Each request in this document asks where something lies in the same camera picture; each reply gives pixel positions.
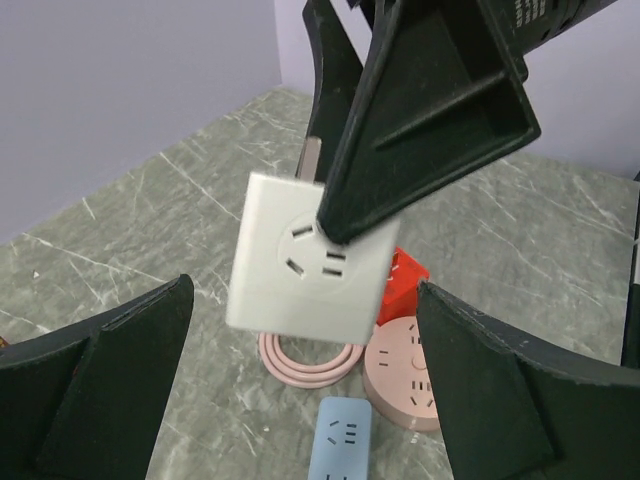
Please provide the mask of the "red cube socket adapter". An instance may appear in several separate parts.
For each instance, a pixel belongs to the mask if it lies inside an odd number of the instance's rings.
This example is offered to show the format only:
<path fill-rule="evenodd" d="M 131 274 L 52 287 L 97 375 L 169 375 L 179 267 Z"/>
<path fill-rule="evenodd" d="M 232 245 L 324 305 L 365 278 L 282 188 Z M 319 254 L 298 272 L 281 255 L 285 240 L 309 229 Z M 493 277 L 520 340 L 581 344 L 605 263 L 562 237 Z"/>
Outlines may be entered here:
<path fill-rule="evenodd" d="M 382 326 L 397 318 L 414 316 L 418 304 L 418 285 L 429 278 L 430 272 L 423 265 L 397 247 L 376 324 Z"/>

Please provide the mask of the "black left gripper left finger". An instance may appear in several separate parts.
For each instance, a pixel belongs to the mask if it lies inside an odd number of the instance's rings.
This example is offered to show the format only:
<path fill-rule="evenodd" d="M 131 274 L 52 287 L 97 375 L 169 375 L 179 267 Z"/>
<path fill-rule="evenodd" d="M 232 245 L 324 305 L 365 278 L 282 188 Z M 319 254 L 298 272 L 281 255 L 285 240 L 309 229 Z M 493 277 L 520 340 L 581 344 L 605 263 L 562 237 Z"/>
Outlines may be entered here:
<path fill-rule="evenodd" d="M 2 478 L 145 478 L 193 306 L 182 274 L 2 349 Z"/>

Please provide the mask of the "pink round power strip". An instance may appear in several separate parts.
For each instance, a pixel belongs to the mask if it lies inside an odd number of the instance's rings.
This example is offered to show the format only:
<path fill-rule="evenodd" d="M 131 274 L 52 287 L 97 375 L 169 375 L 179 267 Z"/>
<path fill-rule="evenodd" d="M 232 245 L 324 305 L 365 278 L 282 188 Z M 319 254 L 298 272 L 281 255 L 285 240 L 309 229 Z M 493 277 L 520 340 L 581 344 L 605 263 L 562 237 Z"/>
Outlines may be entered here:
<path fill-rule="evenodd" d="M 364 352 L 363 385 L 373 407 L 397 426 L 416 432 L 440 428 L 414 316 L 375 328 Z"/>

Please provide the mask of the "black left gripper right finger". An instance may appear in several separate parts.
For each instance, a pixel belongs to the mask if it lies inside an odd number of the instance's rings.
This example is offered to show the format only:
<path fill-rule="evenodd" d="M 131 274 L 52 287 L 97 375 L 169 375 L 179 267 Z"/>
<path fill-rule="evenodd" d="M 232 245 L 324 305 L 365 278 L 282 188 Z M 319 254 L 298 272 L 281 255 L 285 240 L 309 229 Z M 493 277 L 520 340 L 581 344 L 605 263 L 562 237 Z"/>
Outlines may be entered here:
<path fill-rule="evenodd" d="M 418 297 L 454 478 L 638 478 L 638 369 L 549 343 L 431 282 Z"/>

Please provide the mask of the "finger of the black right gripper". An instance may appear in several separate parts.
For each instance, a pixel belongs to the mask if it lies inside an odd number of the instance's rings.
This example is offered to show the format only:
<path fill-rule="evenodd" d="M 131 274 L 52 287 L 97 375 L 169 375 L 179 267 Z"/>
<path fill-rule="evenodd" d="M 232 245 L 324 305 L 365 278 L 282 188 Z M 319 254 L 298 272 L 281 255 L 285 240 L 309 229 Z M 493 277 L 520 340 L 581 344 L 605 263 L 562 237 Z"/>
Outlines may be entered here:
<path fill-rule="evenodd" d="M 362 63 L 329 1 L 308 1 L 302 12 L 315 86 L 301 152 L 301 176 L 326 178 L 349 116 Z"/>

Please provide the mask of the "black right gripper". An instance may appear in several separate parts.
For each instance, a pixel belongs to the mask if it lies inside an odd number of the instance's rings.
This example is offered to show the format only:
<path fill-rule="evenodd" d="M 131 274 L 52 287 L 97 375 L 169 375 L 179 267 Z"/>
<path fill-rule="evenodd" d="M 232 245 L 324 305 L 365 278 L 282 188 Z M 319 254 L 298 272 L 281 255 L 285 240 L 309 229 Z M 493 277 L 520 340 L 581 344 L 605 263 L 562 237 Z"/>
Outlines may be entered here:
<path fill-rule="evenodd" d="M 537 139 L 523 56 L 616 1 L 346 2 L 373 32 L 363 73 L 344 47 L 358 86 L 317 213 L 337 244 Z"/>

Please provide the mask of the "blue power strip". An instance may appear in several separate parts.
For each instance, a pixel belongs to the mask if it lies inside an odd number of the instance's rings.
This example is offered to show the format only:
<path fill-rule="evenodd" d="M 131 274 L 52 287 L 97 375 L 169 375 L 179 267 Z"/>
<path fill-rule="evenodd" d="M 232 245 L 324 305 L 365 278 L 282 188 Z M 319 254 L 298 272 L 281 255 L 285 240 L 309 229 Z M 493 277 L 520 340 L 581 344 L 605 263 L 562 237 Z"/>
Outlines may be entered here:
<path fill-rule="evenodd" d="M 367 480 L 372 419 L 372 406 L 366 399 L 322 399 L 307 479 Z"/>

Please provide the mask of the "white square socket adapter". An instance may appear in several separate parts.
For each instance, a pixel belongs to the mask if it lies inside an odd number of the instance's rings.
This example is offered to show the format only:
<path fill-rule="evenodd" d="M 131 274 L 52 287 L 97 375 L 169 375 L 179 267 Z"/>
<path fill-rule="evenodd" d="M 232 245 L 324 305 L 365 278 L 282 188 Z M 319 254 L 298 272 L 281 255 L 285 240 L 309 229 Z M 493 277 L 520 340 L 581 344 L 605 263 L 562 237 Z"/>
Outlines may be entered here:
<path fill-rule="evenodd" d="M 393 218 L 347 246 L 316 213 L 324 189 L 249 176 L 228 288 L 229 327 L 365 345 L 379 315 L 400 228 Z"/>

